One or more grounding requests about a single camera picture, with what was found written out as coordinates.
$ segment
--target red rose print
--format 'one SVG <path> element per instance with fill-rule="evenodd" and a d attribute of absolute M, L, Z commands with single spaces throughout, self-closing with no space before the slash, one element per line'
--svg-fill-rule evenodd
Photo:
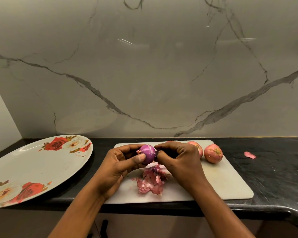
<path fill-rule="evenodd" d="M 16 197 L 14 197 L 12 200 L 9 200 L 7 203 L 21 203 L 24 199 L 45 191 L 48 188 L 48 185 L 44 186 L 41 183 L 28 182 L 22 186 L 21 192 Z"/>
<path fill-rule="evenodd" d="M 83 148 L 80 148 L 79 151 L 80 152 L 86 152 L 89 149 L 90 146 L 91 146 L 91 143 L 89 143 L 88 145 L 84 146 Z"/>
<path fill-rule="evenodd" d="M 45 150 L 60 150 L 62 148 L 62 145 L 68 142 L 66 138 L 63 137 L 55 137 L 54 140 L 51 143 L 47 143 L 44 145 Z"/>

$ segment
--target hand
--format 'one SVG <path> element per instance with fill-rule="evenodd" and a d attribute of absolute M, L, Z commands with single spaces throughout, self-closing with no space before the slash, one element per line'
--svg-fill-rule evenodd
<path fill-rule="evenodd" d="M 155 149 L 158 150 L 158 163 L 164 165 L 177 182 L 191 195 L 196 188 L 210 185 L 204 175 L 196 146 L 172 141 L 158 144 Z M 173 159 L 166 152 L 176 152 L 178 156 Z"/>
<path fill-rule="evenodd" d="M 130 144 L 110 149 L 99 169 L 90 182 L 96 185 L 97 192 L 105 200 L 111 197 L 119 188 L 122 179 L 132 170 L 144 168 L 142 162 L 145 154 L 137 155 L 136 151 L 143 144 Z"/>

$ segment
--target person's right hand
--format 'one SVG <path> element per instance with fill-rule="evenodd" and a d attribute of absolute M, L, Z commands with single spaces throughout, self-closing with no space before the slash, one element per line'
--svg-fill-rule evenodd
<path fill-rule="evenodd" d="M 196 188 L 210 185 L 204 175 L 196 146 L 172 141 L 158 144 L 155 149 L 158 150 L 158 163 L 164 165 L 177 182 L 191 195 Z M 177 152 L 179 155 L 173 159 L 167 155 L 169 151 Z"/>

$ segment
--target fingernail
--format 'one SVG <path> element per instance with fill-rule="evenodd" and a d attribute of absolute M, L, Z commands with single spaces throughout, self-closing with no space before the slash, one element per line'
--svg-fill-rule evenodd
<path fill-rule="evenodd" d="M 139 159 L 140 162 L 143 162 L 146 159 L 146 155 L 145 154 L 139 154 L 138 159 Z"/>

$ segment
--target forearm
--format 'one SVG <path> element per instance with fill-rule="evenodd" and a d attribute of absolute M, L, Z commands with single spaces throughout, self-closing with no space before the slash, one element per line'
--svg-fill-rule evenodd
<path fill-rule="evenodd" d="M 209 183 L 193 191 L 193 197 L 205 215 L 216 238 L 254 238 L 241 220 L 218 196 Z"/>
<path fill-rule="evenodd" d="M 85 238 L 104 203 L 97 188 L 89 182 L 76 196 L 49 238 Z"/>

